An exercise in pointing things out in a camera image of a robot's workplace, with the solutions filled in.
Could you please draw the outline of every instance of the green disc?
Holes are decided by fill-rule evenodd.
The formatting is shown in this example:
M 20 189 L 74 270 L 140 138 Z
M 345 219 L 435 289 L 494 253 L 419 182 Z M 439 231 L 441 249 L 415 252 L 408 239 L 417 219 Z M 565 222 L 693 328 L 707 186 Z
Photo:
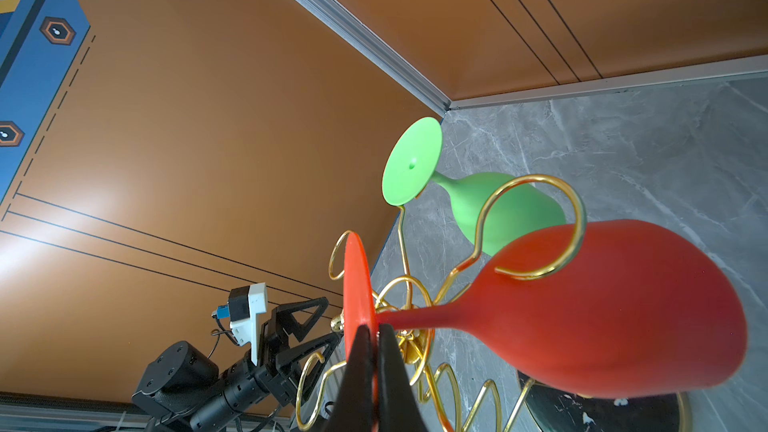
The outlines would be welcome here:
M 389 154 L 382 177 L 384 200 L 401 206 L 413 200 L 432 177 L 442 151 L 440 122 L 424 117 L 406 130 Z

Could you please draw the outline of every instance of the brown panel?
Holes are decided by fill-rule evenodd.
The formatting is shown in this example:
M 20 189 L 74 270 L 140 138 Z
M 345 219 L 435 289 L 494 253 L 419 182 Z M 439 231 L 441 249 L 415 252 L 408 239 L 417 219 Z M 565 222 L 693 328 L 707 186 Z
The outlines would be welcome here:
M 542 61 L 556 81 L 560 84 L 577 82 L 578 78 L 558 50 L 554 48 L 543 29 L 536 23 L 533 15 L 520 0 L 492 0 L 500 13 L 509 21 L 523 41 L 531 47 L 533 53 Z
M 338 0 L 453 100 L 555 85 L 490 0 Z
M 603 76 L 768 53 L 768 0 L 552 0 Z
M 562 54 L 562 59 L 570 65 L 580 80 L 600 78 L 594 64 L 590 62 L 578 40 L 549 0 L 520 1 L 528 8 L 543 33 L 552 41 L 552 45 Z
M 332 246 L 353 228 L 378 255 L 382 168 L 429 109 L 293 0 L 80 2 L 91 33 L 0 206 L 0 389 L 128 401 L 250 282 L 338 314 Z

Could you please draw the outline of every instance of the gold wire rack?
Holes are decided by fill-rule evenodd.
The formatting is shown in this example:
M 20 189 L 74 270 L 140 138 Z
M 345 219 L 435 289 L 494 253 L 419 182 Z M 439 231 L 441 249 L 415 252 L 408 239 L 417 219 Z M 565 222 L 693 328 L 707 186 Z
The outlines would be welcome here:
M 443 302 L 448 294 L 449 289 L 456 280 L 456 277 L 464 272 L 467 268 L 475 264 L 477 260 L 479 260 L 480 255 L 482 254 L 483 226 L 485 225 L 485 219 L 488 216 L 488 212 L 490 211 L 491 207 L 493 207 L 496 200 L 498 200 L 499 197 L 504 195 L 512 188 L 530 182 L 546 183 L 557 187 L 562 190 L 562 192 L 564 192 L 564 194 L 571 201 L 571 205 L 573 206 L 575 212 L 575 224 L 573 235 L 571 236 L 571 241 L 559 257 L 552 261 L 552 263 L 545 265 L 542 268 L 529 272 L 520 272 L 510 271 L 497 267 L 495 271 L 499 274 L 509 275 L 511 278 L 517 280 L 536 280 L 556 273 L 557 271 L 561 270 L 562 267 L 567 265 L 578 253 L 578 250 L 581 247 L 581 243 L 584 240 L 584 232 L 586 230 L 587 221 L 586 212 L 584 210 L 584 203 L 581 201 L 581 197 L 566 181 L 560 178 L 541 174 L 522 176 L 510 180 L 509 182 L 506 182 L 501 187 L 496 189 L 496 191 L 491 194 L 490 197 L 488 197 L 488 200 L 485 202 L 485 205 L 480 211 L 477 223 L 475 224 L 475 248 L 472 251 L 472 254 L 469 255 L 469 257 L 467 257 L 465 260 L 461 261 L 453 268 L 453 270 L 450 271 L 434 300 L 432 300 L 424 284 L 411 275 L 410 265 L 408 264 L 406 242 L 402 231 L 406 216 L 406 208 L 404 206 L 398 206 L 400 209 L 400 215 L 397 221 L 397 235 L 400 245 L 400 253 L 402 256 L 402 267 L 404 275 L 391 280 L 387 285 L 384 286 L 384 288 L 382 288 L 379 293 L 372 291 L 372 296 L 375 300 L 376 312 L 379 313 L 383 311 L 407 310 L 415 307 L 413 304 L 414 287 L 416 287 L 421 293 L 426 307 L 431 307 L 433 305 L 437 305 L 440 302 Z M 341 234 L 339 240 L 336 242 L 336 245 L 333 247 L 333 251 L 328 263 L 328 275 L 332 280 L 339 280 L 344 276 L 343 270 L 339 274 L 333 273 L 333 263 L 336 259 L 336 253 L 339 251 L 341 244 L 344 242 L 347 235 L 349 235 L 351 232 L 352 231 L 348 230 Z M 405 283 L 406 285 L 406 302 L 402 307 L 398 308 L 388 302 L 386 300 L 386 296 L 394 286 L 401 283 Z M 457 298 L 461 297 L 462 294 L 464 294 L 464 292 L 469 289 L 470 285 L 471 284 L 467 284 L 448 302 L 453 302 Z M 331 327 L 335 331 L 341 331 L 343 330 L 343 326 L 344 311 L 342 310 L 341 314 L 331 321 Z M 415 371 L 410 379 L 410 385 L 412 387 L 414 385 L 418 387 L 417 399 L 420 403 L 425 404 L 429 402 L 430 399 L 432 399 L 438 420 L 444 432 L 466 432 L 469 430 L 469 427 L 472 426 L 472 423 L 477 417 L 477 413 L 480 410 L 484 399 L 488 396 L 489 391 L 490 396 L 494 402 L 495 430 L 496 432 L 509 432 L 514 426 L 514 422 L 520 415 L 520 410 L 533 386 L 542 385 L 546 387 L 545 384 L 537 382 L 533 378 L 527 379 L 522 386 L 521 393 L 516 400 L 514 407 L 512 408 L 512 412 L 510 413 L 509 418 L 507 418 L 506 423 L 502 427 L 503 416 L 501 398 L 498 394 L 498 388 L 496 387 L 494 380 L 488 379 L 480 388 L 480 391 L 475 397 L 475 402 L 470 408 L 466 419 L 462 422 L 461 393 L 458 388 L 458 381 L 456 380 L 456 373 L 454 372 L 453 367 L 447 362 L 444 362 L 433 371 L 432 366 L 429 364 L 430 353 L 432 351 L 432 343 L 435 341 L 435 329 L 397 331 L 396 333 L 398 337 L 398 345 L 400 347 L 400 354 L 403 357 L 403 361 L 406 364 L 413 365 L 415 367 Z M 325 386 L 328 378 L 346 365 L 346 361 L 343 360 L 331 366 L 322 375 L 320 384 L 318 386 L 317 399 L 314 407 L 312 408 L 312 414 L 310 415 L 308 421 L 304 422 L 301 418 L 301 396 L 304 386 L 304 378 L 307 373 L 312 370 L 312 366 L 317 361 L 323 362 L 324 360 L 325 359 L 323 358 L 322 354 L 319 351 L 316 351 L 309 357 L 304 365 L 304 369 L 302 370 L 302 375 L 299 380 L 298 391 L 296 394 L 296 422 L 298 423 L 300 430 L 308 430 L 314 425 L 317 416 L 320 413 L 320 405 L 322 403 L 322 398 L 325 392 Z M 448 377 L 448 380 L 451 383 L 455 410 L 453 424 L 451 424 L 450 420 L 448 419 L 443 399 L 438 390 L 438 383 L 443 377 Z

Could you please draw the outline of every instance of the brown hexagon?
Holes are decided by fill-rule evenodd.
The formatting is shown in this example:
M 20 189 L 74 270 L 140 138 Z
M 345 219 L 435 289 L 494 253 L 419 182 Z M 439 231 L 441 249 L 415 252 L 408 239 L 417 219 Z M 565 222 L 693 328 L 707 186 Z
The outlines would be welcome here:
M 0 147 L 16 147 L 22 143 L 24 132 L 9 120 L 0 120 Z
M 40 31 L 50 43 L 68 46 L 74 40 L 74 29 L 60 17 L 45 17 Z

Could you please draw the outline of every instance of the green wine glass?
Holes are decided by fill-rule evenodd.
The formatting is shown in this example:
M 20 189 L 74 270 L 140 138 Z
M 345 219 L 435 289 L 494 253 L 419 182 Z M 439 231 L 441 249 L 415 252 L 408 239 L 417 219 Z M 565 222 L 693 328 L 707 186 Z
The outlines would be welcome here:
M 514 177 L 499 172 L 480 172 L 459 179 L 446 177 L 435 170 L 441 151 L 440 123 L 431 117 L 414 122 L 389 154 L 382 178 L 384 199 L 392 206 L 402 206 L 417 197 L 431 180 L 448 192 L 456 224 L 474 243 L 483 204 Z M 501 196 L 491 208 L 483 228 L 482 250 L 493 256 L 518 237 L 563 224 L 562 207 L 531 184 L 523 184 Z

